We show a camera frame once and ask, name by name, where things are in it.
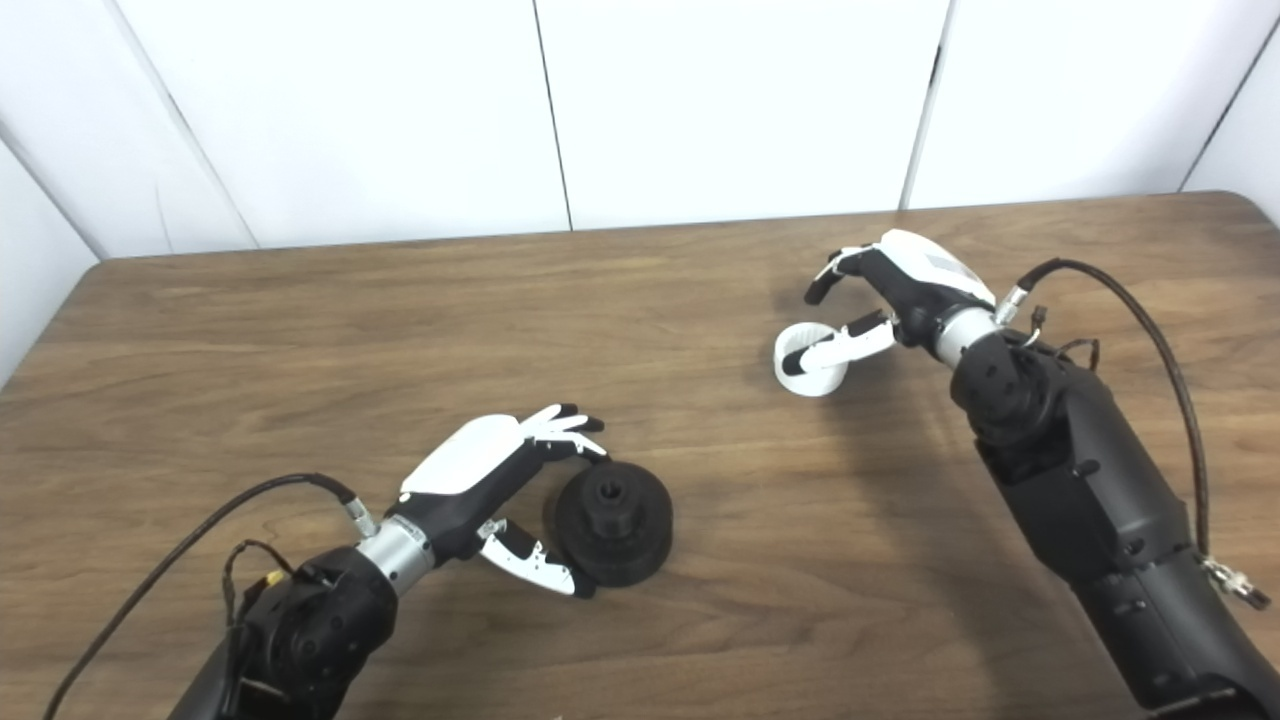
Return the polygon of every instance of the wooden table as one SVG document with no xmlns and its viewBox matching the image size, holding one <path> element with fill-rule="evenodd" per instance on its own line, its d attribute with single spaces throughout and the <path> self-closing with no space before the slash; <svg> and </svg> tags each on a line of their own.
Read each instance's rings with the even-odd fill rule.
<svg viewBox="0 0 1280 720">
<path fill-rule="evenodd" d="M 1280 232 L 1224 193 L 572 234 L 110 260 L 0 395 L 0 707 L 38 715 L 142 575 L 237 491 L 321 470 L 385 507 L 465 420 L 575 401 L 676 502 L 663 571 L 590 602 L 452 564 L 406 597 L 344 719 L 1139 717 L 1065 588 L 1030 556 L 947 398 L 895 350 L 822 400 L 769 364 L 827 252 L 904 227 L 997 295 L 1062 254 L 1142 299 L 1201 413 L 1220 557 L 1280 594 Z M 1100 372 L 1188 497 L 1156 354 L 1079 277 L 1048 337 Z M 530 529 L 580 469 L 508 507 Z M 353 533 L 289 488 L 234 515 L 138 607 L 63 717 L 164 717 L 218 642 L 218 570 L 256 537 L 302 560 Z M 241 582 L 268 565 L 246 556 Z M 1233 603 L 1280 662 L 1280 612 Z"/>
</svg>

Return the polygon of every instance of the robotic arm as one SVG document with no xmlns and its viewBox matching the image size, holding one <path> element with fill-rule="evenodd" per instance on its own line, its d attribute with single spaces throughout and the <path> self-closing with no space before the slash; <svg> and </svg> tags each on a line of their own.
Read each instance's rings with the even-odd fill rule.
<svg viewBox="0 0 1280 720">
<path fill-rule="evenodd" d="M 1134 700 L 1160 717 L 1280 720 L 1280 675 L 1212 583 L 1265 607 L 1248 580 L 1197 552 L 1183 502 L 1098 377 L 1005 325 L 1028 287 L 998 306 L 932 241 L 890 231 L 844 249 L 814 278 L 817 305 L 861 277 L 892 314 L 860 318 L 786 356 L 796 375 L 901 343 L 952 370 L 951 398 L 1036 556 L 1068 583 Z"/>
<path fill-rule="evenodd" d="M 390 638 L 399 597 L 449 560 L 481 555 L 550 591 L 591 597 L 595 584 L 493 514 L 544 462 L 608 461 L 573 405 L 525 421 L 486 415 L 462 425 L 401 484 L 356 546 L 312 557 L 251 587 L 239 618 L 170 714 L 172 720 L 333 717 L 369 656 Z"/>
</svg>

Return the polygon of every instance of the black cable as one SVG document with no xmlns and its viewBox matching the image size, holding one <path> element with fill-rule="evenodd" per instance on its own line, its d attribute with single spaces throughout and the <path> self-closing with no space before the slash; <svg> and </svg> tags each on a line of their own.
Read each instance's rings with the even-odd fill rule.
<svg viewBox="0 0 1280 720">
<path fill-rule="evenodd" d="M 223 601 L 227 603 L 227 678 L 223 683 L 223 697 L 219 702 L 221 717 L 234 717 L 236 706 L 239 705 L 239 637 L 244 628 L 244 616 L 248 614 L 250 603 L 243 602 L 239 610 L 236 610 L 236 580 L 232 579 L 232 571 L 236 569 L 236 559 L 251 547 L 266 551 L 285 574 L 291 578 L 293 577 L 293 566 L 289 565 L 289 561 L 278 550 L 262 541 L 241 541 L 227 555 L 227 562 L 223 565 Z"/>
<path fill-rule="evenodd" d="M 1137 297 L 1130 295 L 1119 281 L 1088 263 L 1069 260 L 1066 258 L 1046 260 L 1023 275 L 1018 281 L 1018 287 L 1030 292 L 1036 287 L 1036 283 L 1042 281 L 1044 275 L 1062 269 L 1084 273 L 1105 284 L 1133 313 L 1138 324 L 1142 325 L 1142 329 L 1147 331 L 1151 341 L 1156 345 L 1160 360 L 1165 364 L 1165 372 L 1169 374 L 1169 382 L 1174 386 L 1178 407 L 1183 411 L 1183 424 L 1187 428 L 1187 441 L 1192 452 L 1192 483 L 1196 492 L 1196 546 L 1202 556 L 1208 557 L 1208 469 L 1204 464 L 1204 442 L 1201 439 L 1199 421 L 1196 419 L 1196 407 L 1192 405 L 1190 391 L 1187 389 L 1187 379 L 1183 378 L 1183 370 L 1178 365 L 1178 360 L 1174 359 L 1174 351 L 1169 347 L 1169 341 L 1165 340 L 1165 334 L 1160 332 L 1156 322 L 1151 319 L 1151 315 L 1138 302 Z"/>
<path fill-rule="evenodd" d="M 84 667 L 87 667 L 88 664 L 93 660 L 93 657 L 99 653 L 99 651 L 102 650 L 102 646 L 106 644 L 106 641 L 111 639 L 111 634 L 114 634 L 115 630 L 120 626 L 120 624 L 124 623 L 124 619 L 129 616 L 129 612 L 133 611 L 133 609 L 138 605 L 138 602 L 143 598 L 143 596 L 147 594 L 151 587 L 156 584 L 160 577 L 164 575 L 169 570 L 169 568 L 172 568 L 173 564 L 177 562 L 178 559 L 183 556 L 183 553 L 191 550 L 191 546 L 196 544 L 196 542 L 198 542 L 200 538 L 205 537 L 205 534 L 209 533 L 209 530 L 212 529 L 214 525 L 216 525 L 224 518 L 230 515 L 232 511 L 239 507 L 241 505 L 244 505 L 250 500 L 262 495 L 266 491 L 300 483 L 307 483 L 324 488 L 330 493 L 333 493 L 333 496 L 338 498 L 338 502 L 343 505 L 347 505 L 348 502 L 356 500 L 356 493 L 347 486 L 339 483 L 338 480 L 328 475 L 321 475 L 319 473 L 305 473 L 305 474 L 282 475 L 279 478 L 273 478 L 270 480 L 259 483 L 248 488 L 247 491 L 237 495 L 236 497 L 230 498 L 229 501 L 227 501 L 225 505 L 215 510 L 212 515 L 210 515 L 209 518 L 205 519 L 204 523 L 197 525 L 196 529 L 192 530 L 189 536 L 184 537 L 182 542 L 174 546 L 174 548 L 169 551 L 169 555 L 165 555 L 164 559 L 155 566 L 155 569 L 152 569 L 151 573 L 148 573 L 147 577 L 142 579 L 142 583 L 138 584 L 138 587 L 129 594 L 129 597 L 125 598 L 124 603 L 120 605 L 120 609 L 115 611 L 115 615 L 111 616 L 110 620 L 108 620 L 102 630 L 97 634 L 97 637 L 93 638 L 93 642 L 88 643 L 88 648 L 84 650 L 84 653 L 81 655 L 79 660 L 77 660 L 76 664 L 72 665 L 72 669 L 67 671 L 67 676 L 63 678 L 60 683 L 58 683 L 58 689 L 54 691 L 54 697 L 49 700 L 49 705 L 45 707 L 44 720 L 54 720 L 54 716 L 58 715 L 58 706 L 63 703 L 63 698 L 67 697 L 67 692 L 76 683 L 76 679 L 79 678 L 81 673 L 84 671 Z"/>
<path fill-rule="evenodd" d="M 1055 357 L 1065 357 L 1068 352 L 1076 347 L 1089 346 L 1089 370 L 1097 372 L 1098 360 L 1102 359 L 1102 341 L 1096 337 L 1079 337 L 1053 351 Z"/>
</svg>

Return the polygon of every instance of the white wall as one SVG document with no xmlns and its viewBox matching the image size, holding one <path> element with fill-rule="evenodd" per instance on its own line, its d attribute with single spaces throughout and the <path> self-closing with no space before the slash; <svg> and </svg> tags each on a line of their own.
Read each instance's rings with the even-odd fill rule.
<svg viewBox="0 0 1280 720">
<path fill-rule="evenodd" d="M 1230 190 L 1280 223 L 1280 40 L 1272 36 L 1185 190 Z"/>
<path fill-rule="evenodd" d="M 96 261 L 0 143 L 0 386 Z"/>
<path fill-rule="evenodd" d="M 539 0 L 573 227 L 897 206 L 945 0 Z"/>
<path fill-rule="evenodd" d="M 110 256 L 252 240 L 102 0 L 0 3 L 0 123 Z"/>
<path fill-rule="evenodd" d="M 1280 0 L 956 0 L 910 208 L 1172 192 Z"/>
<path fill-rule="evenodd" d="M 568 229 L 531 0 L 120 0 L 264 246 Z"/>
</svg>

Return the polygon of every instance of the black pulley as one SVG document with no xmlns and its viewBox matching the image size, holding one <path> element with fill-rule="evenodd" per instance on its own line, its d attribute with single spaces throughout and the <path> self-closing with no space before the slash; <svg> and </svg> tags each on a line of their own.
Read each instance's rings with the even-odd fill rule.
<svg viewBox="0 0 1280 720">
<path fill-rule="evenodd" d="M 671 552 L 671 495 L 630 462 L 582 470 L 556 501 L 556 534 L 568 561 L 602 587 L 634 585 Z"/>
</svg>

